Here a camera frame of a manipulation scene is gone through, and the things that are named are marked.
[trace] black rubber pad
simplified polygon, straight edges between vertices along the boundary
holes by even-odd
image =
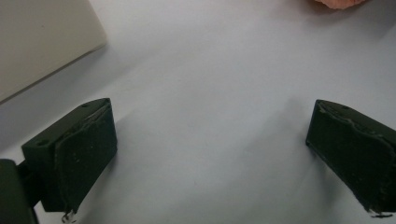
[[[317,100],[306,144],[367,211],[396,211],[396,132],[344,105]]]
[[[44,185],[47,212],[77,212],[117,152],[109,99],[88,102],[22,146],[26,163]]]

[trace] pink object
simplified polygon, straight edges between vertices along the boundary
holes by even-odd
[[[316,0],[321,2],[329,8],[333,9],[345,9],[347,7],[353,7],[359,3],[364,2],[364,0]]]

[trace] white table surface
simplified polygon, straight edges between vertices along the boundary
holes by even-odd
[[[110,97],[118,155],[77,223],[391,223],[304,145],[316,99],[396,129],[396,1],[92,0],[108,45],[0,105],[0,156]],[[41,224],[63,214],[35,210]]]

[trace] beige box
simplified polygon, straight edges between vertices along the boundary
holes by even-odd
[[[88,0],[1,0],[0,102],[105,43]]]

